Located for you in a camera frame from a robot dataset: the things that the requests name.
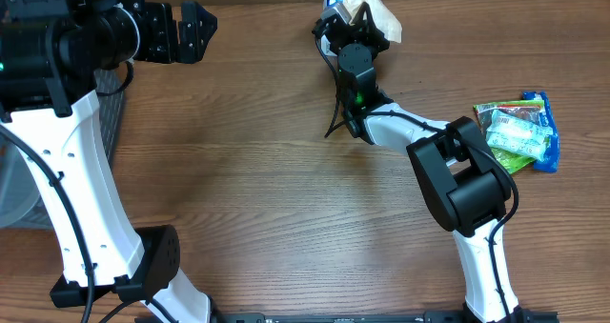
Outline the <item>blue snack packet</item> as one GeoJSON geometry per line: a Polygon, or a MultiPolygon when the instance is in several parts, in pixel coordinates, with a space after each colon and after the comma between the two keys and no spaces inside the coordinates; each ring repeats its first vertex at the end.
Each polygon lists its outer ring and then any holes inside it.
{"type": "Polygon", "coordinates": [[[539,114],[539,123],[543,127],[551,128],[553,133],[549,136],[549,145],[542,161],[534,163],[534,169],[542,172],[554,173],[558,171],[560,160],[560,137],[551,103],[545,91],[524,91],[524,100],[541,100],[543,109],[539,114]]]}

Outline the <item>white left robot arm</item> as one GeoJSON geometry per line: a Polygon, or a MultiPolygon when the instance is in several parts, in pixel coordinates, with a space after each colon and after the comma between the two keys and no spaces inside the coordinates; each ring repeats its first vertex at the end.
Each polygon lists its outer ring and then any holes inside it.
{"type": "Polygon", "coordinates": [[[194,64],[217,28],[186,1],[179,19],[147,0],[3,0],[1,132],[21,152],[51,219],[63,271],[58,308],[115,293],[156,322],[218,322],[213,300],[180,267],[170,225],[135,228],[115,186],[101,135],[95,72],[137,61],[194,64]]]}

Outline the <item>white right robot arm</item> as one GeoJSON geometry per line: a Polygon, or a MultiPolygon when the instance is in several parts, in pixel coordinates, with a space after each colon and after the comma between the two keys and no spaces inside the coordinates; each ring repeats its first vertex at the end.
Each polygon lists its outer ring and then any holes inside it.
{"type": "Polygon", "coordinates": [[[329,5],[313,31],[336,61],[330,131],[397,151],[410,160],[424,202],[457,245],[466,294],[467,322],[515,322],[520,310],[506,266],[502,234],[519,201],[515,181],[493,156],[478,125],[425,119],[404,110],[378,86],[374,61],[390,46],[363,3],[356,14],[329,5]]]}

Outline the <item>green candy packet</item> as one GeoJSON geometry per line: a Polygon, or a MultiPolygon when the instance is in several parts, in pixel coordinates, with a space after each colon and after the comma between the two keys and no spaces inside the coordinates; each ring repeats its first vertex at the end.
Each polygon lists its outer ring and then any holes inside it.
{"type": "MultiPolygon", "coordinates": [[[[542,109],[543,102],[541,100],[518,100],[474,105],[474,111],[482,128],[485,140],[486,130],[492,123],[492,113],[494,111],[502,111],[506,114],[513,115],[523,120],[528,120],[541,126],[539,123],[539,114],[542,109]]],[[[537,161],[534,158],[521,156],[502,149],[490,148],[498,162],[509,173],[518,172],[537,161]]]]}

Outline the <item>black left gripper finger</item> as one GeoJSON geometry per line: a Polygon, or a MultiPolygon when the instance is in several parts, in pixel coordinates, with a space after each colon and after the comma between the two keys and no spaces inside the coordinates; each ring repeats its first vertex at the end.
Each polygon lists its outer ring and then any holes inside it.
{"type": "Polygon", "coordinates": [[[200,62],[209,44],[207,38],[182,38],[178,47],[177,61],[182,64],[195,64],[200,62]]]}
{"type": "Polygon", "coordinates": [[[181,40],[210,40],[217,30],[217,18],[198,2],[181,4],[182,20],[179,22],[181,40]]]}

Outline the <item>beige nut snack bag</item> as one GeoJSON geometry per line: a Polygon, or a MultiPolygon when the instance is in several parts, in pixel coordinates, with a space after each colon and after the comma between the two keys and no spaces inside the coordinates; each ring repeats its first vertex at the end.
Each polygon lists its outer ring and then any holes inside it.
{"type": "Polygon", "coordinates": [[[352,16],[352,22],[356,20],[356,13],[366,3],[369,6],[371,17],[376,27],[381,30],[384,37],[391,42],[402,42],[402,26],[397,18],[383,4],[381,0],[338,0],[352,16]]]}

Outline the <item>teal snack packet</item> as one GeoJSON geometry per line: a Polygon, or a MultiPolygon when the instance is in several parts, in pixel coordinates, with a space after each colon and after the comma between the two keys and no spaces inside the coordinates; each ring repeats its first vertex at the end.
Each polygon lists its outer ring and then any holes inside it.
{"type": "Polygon", "coordinates": [[[492,148],[542,161],[553,133],[550,127],[494,111],[486,130],[486,141],[492,148]]]}

